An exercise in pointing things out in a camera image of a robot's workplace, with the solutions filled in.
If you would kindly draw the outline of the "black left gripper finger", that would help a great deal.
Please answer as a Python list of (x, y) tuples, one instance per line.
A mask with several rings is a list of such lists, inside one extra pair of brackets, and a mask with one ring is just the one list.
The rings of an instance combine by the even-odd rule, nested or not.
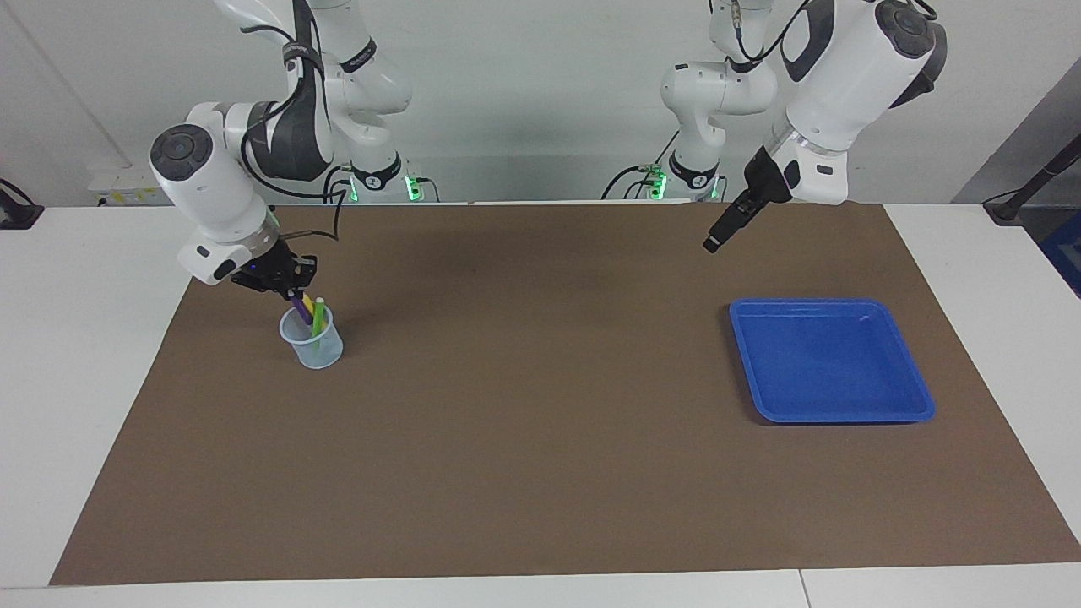
[(713, 252), (746, 227), (758, 214), (756, 201), (734, 201), (713, 223)]
[(708, 252), (718, 252), (720, 247), (726, 244), (744, 226), (744, 209), (739, 203), (728, 204), (725, 212), (713, 222), (713, 226), (707, 232), (707, 237), (703, 240), (703, 249)]

